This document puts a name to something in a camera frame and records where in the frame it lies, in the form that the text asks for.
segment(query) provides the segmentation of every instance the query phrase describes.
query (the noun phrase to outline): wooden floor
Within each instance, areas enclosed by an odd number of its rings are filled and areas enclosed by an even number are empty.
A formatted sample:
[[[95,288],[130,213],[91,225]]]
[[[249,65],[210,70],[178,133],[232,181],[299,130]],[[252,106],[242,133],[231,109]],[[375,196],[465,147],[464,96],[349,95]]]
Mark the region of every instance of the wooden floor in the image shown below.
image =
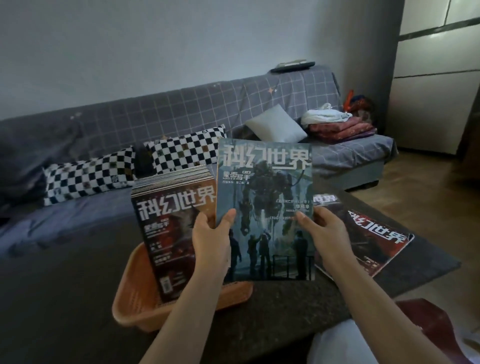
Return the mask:
[[[480,333],[480,182],[449,157],[400,152],[378,186],[352,192],[462,261],[462,267],[399,299],[423,297],[454,324]]]

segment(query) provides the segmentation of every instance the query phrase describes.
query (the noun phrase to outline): black and white pillow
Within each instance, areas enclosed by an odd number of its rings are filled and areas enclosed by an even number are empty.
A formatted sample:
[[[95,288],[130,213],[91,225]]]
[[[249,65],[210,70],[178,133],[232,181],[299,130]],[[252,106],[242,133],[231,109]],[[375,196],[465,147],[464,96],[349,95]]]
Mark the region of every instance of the black and white pillow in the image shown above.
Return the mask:
[[[144,145],[152,154],[155,171],[161,174],[200,164],[217,163],[219,138],[225,138],[225,130],[221,126],[175,138],[145,142]]]
[[[88,161],[50,165],[44,169],[47,178],[45,206],[133,186],[134,160],[135,152],[129,147]]]

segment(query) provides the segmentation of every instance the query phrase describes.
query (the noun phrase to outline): person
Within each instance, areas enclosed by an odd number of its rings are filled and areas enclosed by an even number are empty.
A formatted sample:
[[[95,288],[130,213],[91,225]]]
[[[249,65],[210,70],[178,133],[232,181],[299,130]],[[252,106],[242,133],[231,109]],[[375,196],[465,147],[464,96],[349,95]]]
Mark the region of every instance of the person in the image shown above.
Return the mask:
[[[227,279],[233,281],[235,268],[237,267],[237,258],[241,261],[240,245],[237,239],[233,237],[233,230],[228,231],[228,239],[230,240],[230,269],[228,270]]]
[[[265,259],[267,260],[267,278],[272,275],[272,262],[270,261],[270,249],[268,247],[268,242],[272,236],[264,229],[263,233],[260,235],[260,244],[258,246],[258,254],[260,254],[260,277],[265,278]]]
[[[301,212],[296,218],[312,235],[325,269],[340,289],[376,361],[452,364],[358,264],[342,220],[324,207],[316,206],[314,212],[315,222]],[[192,235],[194,273],[140,364],[200,362],[229,265],[228,230],[235,214],[235,209],[229,210],[216,229],[208,226],[203,213],[198,215]]]
[[[248,240],[247,254],[250,256],[250,277],[255,278],[255,267],[257,265],[257,243],[260,238],[256,239],[255,235],[251,234]]]
[[[307,251],[308,251],[308,241],[303,237],[302,230],[298,230],[295,233],[295,239],[293,239],[293,250],[295,250],[295,257],[297,260],[297,271],[298,275],[296,279],[307,279]]]

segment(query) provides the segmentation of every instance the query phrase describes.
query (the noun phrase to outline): sofa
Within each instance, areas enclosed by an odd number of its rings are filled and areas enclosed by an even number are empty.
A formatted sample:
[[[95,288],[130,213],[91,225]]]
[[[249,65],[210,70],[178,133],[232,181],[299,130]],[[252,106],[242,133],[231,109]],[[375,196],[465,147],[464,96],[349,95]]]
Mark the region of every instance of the sofa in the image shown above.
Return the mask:
[[[279,104],[297,122],[340,96],[326,66],[63,109],[0,122],[0,259],[20,257],[134,219],[131,188],[43,206],[43,168],[88,160],[133,146],[137,178],[153,173],[146,141],[224,125],[228,137],[251,138],[245,122]],[[397,151],[375,135],[325,145],[309,139],[316,173],[347,189],[380,179]]]

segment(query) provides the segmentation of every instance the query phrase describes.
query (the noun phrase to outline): magazine cover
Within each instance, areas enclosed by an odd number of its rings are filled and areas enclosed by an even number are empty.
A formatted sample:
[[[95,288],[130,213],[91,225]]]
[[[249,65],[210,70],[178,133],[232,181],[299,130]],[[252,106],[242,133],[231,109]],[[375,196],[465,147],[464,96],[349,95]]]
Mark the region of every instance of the magazine cover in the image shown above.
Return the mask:
[[[294,219],[312,216],[311,155],[309,144],[219,140],[217,224],[237,210],[226,281],[314,280],[315,247]]]
[[[178,298],[190,280],[195,268],[193,224],[204,212],[215,227],[215,202],[213,177],[132,198],[162,302]]]
[[[350,237],[353,254],[372,277],[414,238],[413,234],[393,229],[368,216],[345,208],[334,194],[316,194],[313,196],[313,204],[328,208],[342,219]],[[323,267],[322,258],[317,252],[315,265],[328,275]]]

